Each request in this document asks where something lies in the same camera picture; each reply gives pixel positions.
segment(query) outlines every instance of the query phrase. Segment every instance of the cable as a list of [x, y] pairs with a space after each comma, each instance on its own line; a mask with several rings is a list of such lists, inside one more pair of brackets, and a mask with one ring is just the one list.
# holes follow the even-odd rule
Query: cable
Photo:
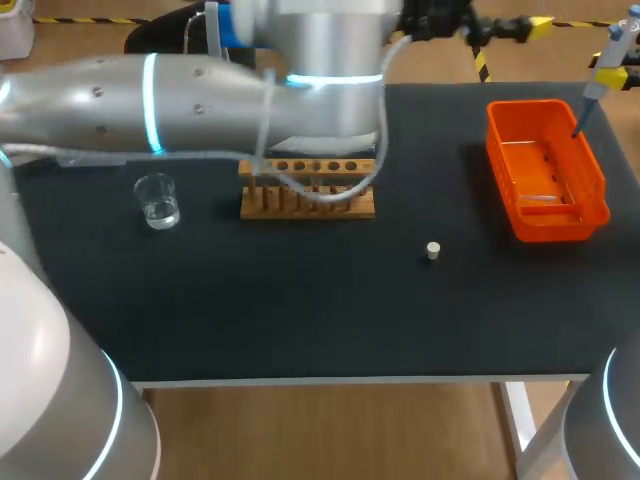
[[344, 200], [349, 200], [352, 197], [355, 197], [362, 190], [367, 188], [371, 182], [376, 178], [380, 170], [382, 170], [382, 166], [384, 165], [384, 161], [387, 157], [387, 151], [389, 150], [389, 122], [387, 119], [387, 104], [386, 104], [386, 83], [385, 79], [387, 76], [387, 70], [389, 69], [389, 65], [393, 61], [394, 57], [400, 53], [404, 48], [412, 42], [411, 36], [406, 36], [400, 39], [396, 44], [394, 44], [391, 49], [387, 52], [387, 55], [384, 57], [382, 61], [382, 81], [380, 82], [380, 94], [378, 95], [378, 108], [379, 108], [379, 116], [380, 116], [380, 143], [378, 145], [378, 151], [376, 154], [376, 166], [369, 175], [367, 175], [362, 181], [353, 187], [350, 190], [346, 190], [344, 192], [330, 195], [323, 194], [317, 192], [309, 192], [305, 190], [305, 187], [300, 182], [294, 180], [292, 177], [286, 174], [274, 174], [271, 175], [275, 178], [279, 179], [286, 186], [291, 188], [296, 193], [299, 193], [301, 196], [313, 200], [318, 203], [336, 203], [342, 202]]
[[[395, 56], [400, 53], [412, 39], [410, 36], [406, 36], [394, 44], [391, 49], [385, 55], [382, 61], [382, 81], [380, 82], [380, 90], [378, 95], [378, 108], [380, 116], [380, 143], [378, 145], [378, 151], [376, 154], [376, 166], [368, 176], [355, 187], [341, 192], [335, 195], [322, 194], [317, 192], [309, 192], [305, 190], [303, 184], [294, 180], [289, 175], [270, 173], [270, 175], [279, 179], [282, 183], [291, 188], [294, 192], [299, 193], [301, 196], [313, 200], [318, 203], [336, 203], [344, 200], [348, 200], [355, 197], [362, 190], [367, 188], [371, 182], [376, 178], [382, 166], [384, 165], [387, 151], [389, 150], [389, 122], [387, 119], [387, 107], [386, 107], [386, 74], [389, 69], [389, 65]], [[260, 124], [258, 139], [256, 142], [256, 151], [254, 155], [254, 162], [262, 162], [264, 152], [266, 150], [267, 139], [269, 135], [269, 108], [273, 98], [273, 80], [272, 77], [268, 77], [271, 86], [265, 93], [265, 109], [266, 112], [263, 115], [263, 121]], [[131, 161], [143, 161], [143, 160], [182, 160], [184, 158], [190, 159], [219, 159], [219, 160], [246, 160], [251, 155], [247, 155], [242, 152], [231, 152], [224, 150], [208, 150], [208, 151], [182, 151], [182, 152], [160, 152], [160, 153], [140, 153], [140, 152], [104, 152], [104, 151], [90, 151], [90, 150], [78, 150], [71, 148], [59, 148], [47, 145], [35, 145], [35, 144], [22, 144], [22, 143], [7, 143], [0, 145], [0, 150], [4, 151], [6, 155], [17, 153], [31, 153], [40, 156], [53, 156], [53, 157], [71, 157], [74, 159], [93, 159], [93, 160], [131, 160]]]
[[32, 153], [43, 157], [70, 157], [74, 159], [115, 159], [115, 160], [183, 160], [185, 158], [195, 160], [219, 159], [219, 160], [246, 160], [248, 155], [241, 152], [227, 152], [222, 150], [196, 150], [182, 152], [140, 153], [140, 152], [95, 152], [91, 150], [76, 150], [72, 148], [50, 147], [47, 145], [33, 145], [26, 143], [5, 143], [0, 149], [7, 155], [16, 153]]

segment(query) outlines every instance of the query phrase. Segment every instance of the black table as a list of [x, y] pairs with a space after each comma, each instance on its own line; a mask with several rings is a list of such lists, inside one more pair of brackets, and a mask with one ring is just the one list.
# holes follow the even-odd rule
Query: black table
[[[377, 218], [239, 220], [233, 162], [16, 170], [60, 298], [133, 381], [586, 374], [638, 324], [640, 191], [601, 110], [586, 130], [611, 221], [524, 245], [484, 149], [493, 100], [578, 84], [390, 86]], [[182, 220], [146, 227], [136, 179], [176, 180]], [[438, 241], [440, 259], [421, 261]]]

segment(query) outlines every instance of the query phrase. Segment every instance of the orange plastic basket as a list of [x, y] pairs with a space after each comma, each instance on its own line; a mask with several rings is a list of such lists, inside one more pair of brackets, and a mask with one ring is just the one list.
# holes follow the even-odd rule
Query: orange plastic basket
[[493, 102], [487, 151], [516, 236], [523, 242], [588, 239], [609, 221], [605, 179], [561, 100]]

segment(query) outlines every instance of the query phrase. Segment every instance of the wooden test tube rack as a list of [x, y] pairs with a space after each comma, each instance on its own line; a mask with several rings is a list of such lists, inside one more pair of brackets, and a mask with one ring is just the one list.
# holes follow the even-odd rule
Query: wooden test tube rack
[[340, 220], [374, 218], [373, 187], [349, 201], [325, 204], [310, 201], [280, 184], [268, 172], [286, 173], [305, 190], [335, 195], [349, 190], [375, 167], [372, 159], [271, 159], [263, 174], [253, 175], [248, 161], [240, 162], [239, 176], [245, 181], [240, 217], [245, 220]]

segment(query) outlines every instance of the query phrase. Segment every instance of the small cap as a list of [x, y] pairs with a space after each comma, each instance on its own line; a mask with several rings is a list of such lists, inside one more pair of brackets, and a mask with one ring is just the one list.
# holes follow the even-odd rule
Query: small cap
[[620, 25], [609, 25], [609, 38], [617, 42], [624, 35], [624, 30]]
[[438, 242], [429, 242], [427, 244], [426, 252], [429, 260], [435, 260], [440, 254], [440, 244]]

